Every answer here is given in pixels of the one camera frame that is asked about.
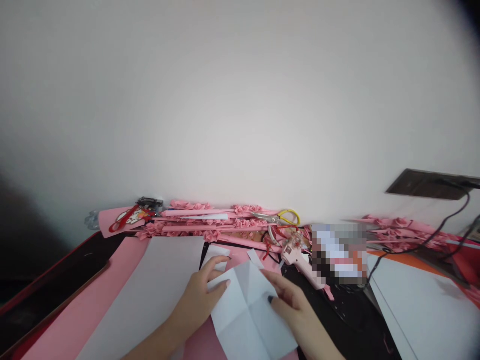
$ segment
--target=pink glue gun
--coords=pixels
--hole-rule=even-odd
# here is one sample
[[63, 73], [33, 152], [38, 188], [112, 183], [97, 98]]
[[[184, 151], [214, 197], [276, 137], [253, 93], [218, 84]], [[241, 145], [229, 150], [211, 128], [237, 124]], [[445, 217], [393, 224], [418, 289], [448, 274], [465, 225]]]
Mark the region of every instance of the pink glue gun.
[[308, 279], [315, 290], [321, 290], [325, 287], [325, 280], [321, 277], [314, 276], [312, 265], [304, 259], [300, 248], [292, 246], [291, 242], [286, 244], [283, 248], [281, 258], [285, 260], [287, 265], [295, 265], [298, 271]]

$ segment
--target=paper sheet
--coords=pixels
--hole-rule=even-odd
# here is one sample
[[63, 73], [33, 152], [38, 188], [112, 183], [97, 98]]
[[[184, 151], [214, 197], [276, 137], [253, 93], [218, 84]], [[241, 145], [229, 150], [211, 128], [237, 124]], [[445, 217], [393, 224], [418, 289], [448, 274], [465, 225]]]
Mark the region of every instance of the paper sheet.
[[257, 252], [255, 249], [250, 250], [247, 252], [248, 257], [250, 258], [251, 262], [256, 265], [257, 268], [259, 269], [265, 269], [264, 265], [262, 264], [262, 261], [260, 260]]
[[384, 258], [371, 284], [403, 359], [475, 358], [480, 310], [452, 280]]
[[[201, 265], [201, 268], [203, 269], [203, 267], [209, 262], [209, 260], [216, 256], [230, 256], [230, 250], [210, 244], [210, 246], [208, 247], [208, 251], [206, 252], [205, 259], [203, 259], [203, 264]], [[221, 262], [215, 265], [215, 270], [221, 272], [224, 272], [226, 268], [226, 262]]]
[[149, 240], [126, 237], [110, 258], [110, 267], [73, 299], [22, 359], [75, 360], [142, 260], [148, 245]]
[[121, 359], [167, 320], [200, 267], [203, 236], [154, 237], [77, 360]]
[[251, 261], [230, 269], [208, 283], [213, 289], [230, 279], [211, 318], [228, 360], [280, 359], [297, 348], [285, 322], [275, 313], [268, 296], [275, 288]]

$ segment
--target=power cord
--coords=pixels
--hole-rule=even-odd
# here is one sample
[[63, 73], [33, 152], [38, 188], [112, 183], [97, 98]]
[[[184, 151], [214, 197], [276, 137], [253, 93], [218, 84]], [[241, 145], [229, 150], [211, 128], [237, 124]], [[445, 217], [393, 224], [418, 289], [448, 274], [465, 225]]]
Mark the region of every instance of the power cord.
[[[447, 221], [451, 218], [453, 218], [454, 216], [460, 214], [463, 210], [465, 210], [465, 208], [469, 205], [470, 203], [470, 193], [465, 190], [462, 186], [458, 186], [457, 184], [454, 184], [453, 182], [450, 182], [450, 181], [447, 181], [447, 180], [442, 180], [441, 183], [443, 185], [447, 185], [447, 186], [450, 186], [450, 187], [453, 187], [453, 188], [457, 188], [461, 191], [463, 191], [465, 194], [466, 194], [466, 202], [465, 204], [460, 208], [460, 210], [458, 210], [457, 212], [454, 212], [452, 215], [450, 216], [447, 216], [442, 222], [441, 222], [441, 225], [438, 227], [438, 229], [427, 239], [425, 240], [424, 242], [422, 242], [421, 244], [419, 244], [417, 247], [415, 248], [411, 248], [411, 249], [408, 249], [408, 250], [405, 250], [405, 251], [401, 251], [401, 252], [393, 252], [392, 249], [388, 248], [388, 247], [384, 247], [382, 250], [385, 252], [382, 256], [380, 256], [378, 258], [378, 260], [376, 261], [375, 263], [375, 266], [373, 267], [373, 269], [371, 270], [370, 272], [370, 276], [368, 277], [367, 281], [366, 281], [366, 286], [365, 287], [362, 287], [361, 290], [365, 290], [367, 288], [367, 286], [370, 284], [370, 281], [372, 280], [372, 275], [374, 274], [375, 270], [377, 270], [377, 268], [379, 267], [380, 265], [380, 261], [382, 261], [383, 258], [385, 258], [387, 255], [402, 255], [402, 254], [409, 254], [409, 253], [413, 253], [415, 251], [417, 251], [418, 249], [420, 248], [423, 248], [425, 245], [427, 245], [429, 242], [431, 242], [438, 234], [440, 231], [442, 231], [442, 229], [444, 228], [445, 224], [447, 223]], [[477, 219], [475, 219], [474, 221], [474, 224], [475, 222], [480, 219], [480, 215], [479, 217], [477, 217]], [[455, 252], [458, 252], [460, 251], [459, 249], [461, 248], [461, 246], [463, 245], [463, 243], [465, 242], [466, 240], [466, 235], [469, 235], [469, 234], [465, 234], [465, 236], [463, 237], [462, 241], [461, 241], [461, 245], [459, 244], [458, 248], [452, 252], [452, 254], [454, 255]]]
[[477, 222], [480, 220], [480, 215], [478, 215], [475, 220], [473, 221], [473, 224], [470, 226], [470, 228], [468, 229], [468, 231], [465, 233], [465, 235], [463, 236], [463, 238], [460, 240], [460, 242], [458, 243], [458, 247], [452, 251], [451, 253], [449, 253], [448, 255], [444, 256], [444, 257], [441, 257], [439, 260], [440, 261], [445, 261], [447, 259], [450, 259], [452, 256], [454, 256], [455, 254], [457, 254], [460, 250], [462, 250], [462, 246], [465, 244], [465, 241], [467, 241], [468, 237], [470, 236], [470, 234], [475, 230], [475, 227], [477, 226]]

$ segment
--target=white sheet of paper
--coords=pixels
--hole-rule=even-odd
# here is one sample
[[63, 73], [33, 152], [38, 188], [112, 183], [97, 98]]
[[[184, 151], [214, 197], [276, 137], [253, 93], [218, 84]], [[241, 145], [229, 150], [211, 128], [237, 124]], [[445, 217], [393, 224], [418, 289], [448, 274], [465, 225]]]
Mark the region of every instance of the white sheet of paper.
[[121, 359], [163, 324], [199, 270], [204, 243], [203, 236], [154, 237], [77, 360]]
[[452, 280], [384, 258], [371, 287], [402, 359], [475, 358], [480, 310]]
[[257, 268], [259, 269], [265, 269], [265, 266], [262, 264], [262, 261], [259, 258], [259, 255], [255, 251], [255, 249], [252, 249], [250, 251], [246, 252], [248, 256], [250, 257], [251, 262], [256, 265]]
[[229, 215], [227, 213], [220, 213], [220, 214], [198, 215], [198, 216], [183, 216], [182, 219], [228, 220]]
[[[203, 264], [201, 265], [201, 268], [203, 269], [204, 266], [209, 262], [209, 260], [216, 256], [230, 256], [230, 250], [220, 246], [215, 246], [210, 244], [210, 246], [208, 247], [208, 251], [206, 252], [205, 259], [203, 259]], [[226, 262], [221, 262], [215, 265], [215, 270], [218, 270], [221, 272], [224, 272], [226, 268], [227, 268]]]
[[211, 318], [228, 360], [281, 359], [297, 348], [290, 329], [269, 304], [275, 288], [251, 261], [236, 266], [208, 283], [211, 290], [230, 279], [230, 286]]

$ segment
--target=brown wall outlet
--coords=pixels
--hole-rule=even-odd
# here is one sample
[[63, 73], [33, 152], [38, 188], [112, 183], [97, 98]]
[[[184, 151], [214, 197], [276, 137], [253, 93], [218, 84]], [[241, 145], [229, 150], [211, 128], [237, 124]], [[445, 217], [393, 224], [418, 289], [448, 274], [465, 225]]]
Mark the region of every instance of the brown wall outlet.
[[[445, 200], [460, 200], [465, 196], [464, 191], [436, 183], [441, 179], [459, 185], [465, 181], [480, 184], [480, 178], [478, 177], [406, 169], [386, 192], [388, 194]], [[472, 191], [470, 187], [464, 187], [464, 189], [468, 192]]]

